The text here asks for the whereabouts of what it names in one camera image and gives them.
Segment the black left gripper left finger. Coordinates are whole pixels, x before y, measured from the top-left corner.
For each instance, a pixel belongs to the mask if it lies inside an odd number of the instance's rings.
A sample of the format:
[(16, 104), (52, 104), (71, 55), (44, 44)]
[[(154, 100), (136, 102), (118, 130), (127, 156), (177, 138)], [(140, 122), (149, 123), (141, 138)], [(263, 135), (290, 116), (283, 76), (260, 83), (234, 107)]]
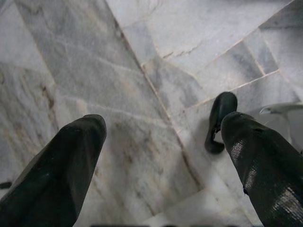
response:
[(1, 198), (1, 226), (73, 226), (106, 135), (105, 120), (98, 114), (62, 127)]

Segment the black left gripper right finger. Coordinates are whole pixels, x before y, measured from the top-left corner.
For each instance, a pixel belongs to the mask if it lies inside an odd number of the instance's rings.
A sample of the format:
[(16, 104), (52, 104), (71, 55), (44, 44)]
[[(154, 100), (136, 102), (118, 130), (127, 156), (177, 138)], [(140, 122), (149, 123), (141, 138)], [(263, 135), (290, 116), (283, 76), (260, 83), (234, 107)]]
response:
[(221, 124), (223, 142), (243, 191), (265, 227), (303, 225), (303, 158), (277, 131), (233, 112)]

